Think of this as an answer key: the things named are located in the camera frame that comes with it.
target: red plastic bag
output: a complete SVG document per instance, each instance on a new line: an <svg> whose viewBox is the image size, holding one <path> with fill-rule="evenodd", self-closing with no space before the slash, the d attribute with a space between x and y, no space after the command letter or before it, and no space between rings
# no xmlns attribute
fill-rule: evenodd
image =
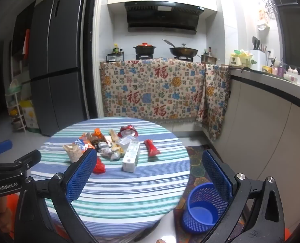
<svg viewBox="0 0 300 243"><path fill-rule="evenodd" d="M95 168L93 170L93 173L95 174L102 174L105 173L106 169L105 169L105 165L102 163L102 160L98 158L97 156L97 162L95 165Z"/></svg>
<svg viewBox="0 0 300 243"><path fill-rule="evenodd" d="M158 154L160 154L161 152L159 152L157 150L157 148L153 145L152 140L145 140L144 141L146 147L148 148L148 156L152 157L152 156L156 156Z"/></svg>
<svg viewBox="0 0 300 243"><path fill-rule="evenodd" d="M138 132L132 125L128 125L126 127L122 126L120 129L120 132L117 134L117 136L119 136L120 138L123 138L127 135L132 135L135 137L139 136Z"/></svg>

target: floral tablecloth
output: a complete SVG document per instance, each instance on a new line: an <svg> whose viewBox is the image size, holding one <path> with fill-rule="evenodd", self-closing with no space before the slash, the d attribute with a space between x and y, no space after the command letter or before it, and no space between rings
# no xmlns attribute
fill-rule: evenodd
<svg viewBox="0 0 300 243"><path fill-rule="evenodd" d="M158 58L100 65L105 116L169 123L197 121L219 136L229 68Z"/></svg>

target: striped tablecloth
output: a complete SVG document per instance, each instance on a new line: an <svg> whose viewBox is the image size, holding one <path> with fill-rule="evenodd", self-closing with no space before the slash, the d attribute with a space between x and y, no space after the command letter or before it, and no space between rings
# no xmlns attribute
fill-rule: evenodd
<svg viewBox="0 0 300 243"><path fill-rule="evenodd" d="M31 171L35 180L64 172L70 164L62 147L64 144L72 143L83 132L93 132L95 128L108 135L109 129L119 132L121 126L129 124L136 128L141 142L135 173L122 171L122 159L111 162L99 154L106 173L91 174L80 197L72 202L81 220L97 239L115 242L114 238L139 234L178 204L190 173L188 153L181 141L164 127L141 119L91 119L61 130L45 142L39 150L41 162ZM143 143L146 139L154 140L161 152L156 160L148 158ZM52 201L46 201L51 217L60 222Z"/></svg>

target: blue gripper pad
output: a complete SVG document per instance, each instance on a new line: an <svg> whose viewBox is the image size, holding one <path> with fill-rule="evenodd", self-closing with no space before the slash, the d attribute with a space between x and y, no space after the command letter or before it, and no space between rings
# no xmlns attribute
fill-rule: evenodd
<svg viewBox="0 0 300 243"><path fill-rule="evenodd" d="M5 140L0 143L0 154L10 150L13 147L13 143L11 140Z"/></svg>
<svg viewBox="0 0 300 243"><path fill-rule="evenodd" d="M88 178L97 162L97 153L95 149L91 149L89 154L84 158L83 162L76 169L71 179L67 184L66 197L68 202L77 200L80 196L81 191L85 187Z"/></svg>
<svg viewBox="0 0 300 243"><path fill-rule="evenodd" d="M230 204L232 185L208 151L203 152L202 163L221 198Z"/></svg>

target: blue trash can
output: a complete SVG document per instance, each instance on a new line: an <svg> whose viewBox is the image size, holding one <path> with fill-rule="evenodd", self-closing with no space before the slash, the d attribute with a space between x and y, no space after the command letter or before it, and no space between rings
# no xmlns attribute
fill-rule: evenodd
<svg viewBox="0 0 300 243"><path fill-rule="evenodd" d="M196 186L188 196L182 227L192 234L209 231L227 206L228 203L222 200L213 183Z"/></svg>

